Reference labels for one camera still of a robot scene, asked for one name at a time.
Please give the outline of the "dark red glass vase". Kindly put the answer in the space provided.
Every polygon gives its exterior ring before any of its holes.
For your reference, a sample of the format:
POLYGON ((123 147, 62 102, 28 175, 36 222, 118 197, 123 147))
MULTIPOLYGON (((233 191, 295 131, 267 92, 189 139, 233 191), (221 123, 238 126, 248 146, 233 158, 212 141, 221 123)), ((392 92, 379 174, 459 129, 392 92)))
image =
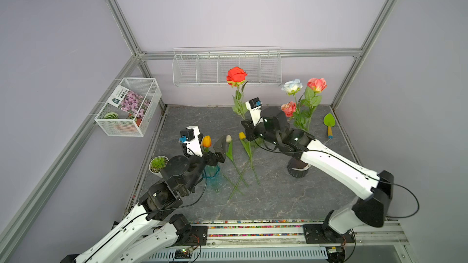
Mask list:
POLYGON ((311 167, 311 164, 295 158, 291 158, 287 164, 288 173, 294 178, 304 178, 311 167))

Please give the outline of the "white rose flower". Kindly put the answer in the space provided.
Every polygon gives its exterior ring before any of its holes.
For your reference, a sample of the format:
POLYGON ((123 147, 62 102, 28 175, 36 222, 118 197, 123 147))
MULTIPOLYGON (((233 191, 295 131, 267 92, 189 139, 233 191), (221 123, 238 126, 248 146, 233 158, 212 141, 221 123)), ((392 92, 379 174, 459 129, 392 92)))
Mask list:
POLYGON ((303 88, 303 84, 299 79, 294 79, 289 82, 286 82, 282 86, 282 91, 285 92, 287 95, 292 96, 294 98, 294 101, 297 104, 297 94, 301 92, 301 89, 303 88))

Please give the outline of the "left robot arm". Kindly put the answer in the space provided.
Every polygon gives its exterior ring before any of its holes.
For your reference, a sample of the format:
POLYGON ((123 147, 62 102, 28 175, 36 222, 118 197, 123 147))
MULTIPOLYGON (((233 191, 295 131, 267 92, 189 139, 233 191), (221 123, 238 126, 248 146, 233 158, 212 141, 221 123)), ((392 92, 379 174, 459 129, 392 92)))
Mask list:
POLYGON ((174 214, 183 197, 194 192, 207 166, 225 162, 227 137, 212 151, 201 148, 202 138, 184 130, 179 142, 182 155, 169 159, 162 179, 153 184, 129 214, 98 243, 81 254, 69 254, 65 263, 140 263, 151 253, 191 238, 192 226, 182 214, 174 214))

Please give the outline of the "red rose flower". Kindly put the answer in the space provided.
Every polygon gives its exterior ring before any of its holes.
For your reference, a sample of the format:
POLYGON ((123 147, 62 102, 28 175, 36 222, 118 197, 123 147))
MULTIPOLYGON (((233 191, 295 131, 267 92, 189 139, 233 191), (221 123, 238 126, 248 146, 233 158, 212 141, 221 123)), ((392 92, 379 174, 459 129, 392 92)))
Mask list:
POLYGON ((245 102, 243 101, 244 89, 248 83, 246 78, 247 73, 240 67, 234 67, 230 69, 226 76, 227 83, 235 89, 235 94, 233 96, 234 105, 232 109, 242 119, 245 119, 247 113, 247 108, 245 102))

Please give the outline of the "small pink rose flower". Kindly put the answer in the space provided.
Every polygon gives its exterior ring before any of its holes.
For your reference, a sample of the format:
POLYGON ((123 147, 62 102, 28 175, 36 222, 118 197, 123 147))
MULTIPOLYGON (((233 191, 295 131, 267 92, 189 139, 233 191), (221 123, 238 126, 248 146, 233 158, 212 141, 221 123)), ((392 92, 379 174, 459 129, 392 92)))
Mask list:
POLYGON ((289 102, 281 106, 281 110, 285 113, 287 118, 294 118, 297 104, 295 102, 289 102))

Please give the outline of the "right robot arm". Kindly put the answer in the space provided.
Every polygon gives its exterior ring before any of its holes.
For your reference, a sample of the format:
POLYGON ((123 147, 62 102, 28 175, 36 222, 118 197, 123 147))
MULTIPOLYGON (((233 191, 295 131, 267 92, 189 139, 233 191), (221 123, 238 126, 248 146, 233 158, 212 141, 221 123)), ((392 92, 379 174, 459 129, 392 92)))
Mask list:
POLYGON ((302 178, 309 168, 317 168, 351 190, 356 197, 343 208, 328 213, 318 230, 332 242, 357 226, 384 226, 392 201, 394 176, 377 173, 335 153, 312 134, 292 129, 279 108, 262 109, 258 99, 246 103, 250 117, 242 121, 248 141, 261 139, 273 145, 270 151, 290 157, 290 175, 302 178))

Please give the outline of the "pink rose double bloom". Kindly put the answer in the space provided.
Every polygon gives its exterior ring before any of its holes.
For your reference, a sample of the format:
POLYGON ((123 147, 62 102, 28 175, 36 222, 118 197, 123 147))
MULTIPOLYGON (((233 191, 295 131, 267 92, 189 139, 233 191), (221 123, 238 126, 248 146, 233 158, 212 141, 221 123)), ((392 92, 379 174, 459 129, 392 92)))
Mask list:
POLYGON ((306 90, 300 98, 297 106, 297 114, 294 124, 308 132, 312 117, 318 106, 322 102, 322 92, 327 88, 327 82, 324 78, 312 78, 308 81, 306 90))

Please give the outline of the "orange tulip flower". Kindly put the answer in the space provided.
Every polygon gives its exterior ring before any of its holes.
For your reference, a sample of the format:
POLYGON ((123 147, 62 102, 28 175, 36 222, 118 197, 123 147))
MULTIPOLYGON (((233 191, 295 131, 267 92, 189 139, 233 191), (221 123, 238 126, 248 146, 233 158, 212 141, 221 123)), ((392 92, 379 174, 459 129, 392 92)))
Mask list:
POLYGON ((204 152, 210 151, 210 147, 212 146, 212 139, 209 135, 203 137, 201 146, 204 152))

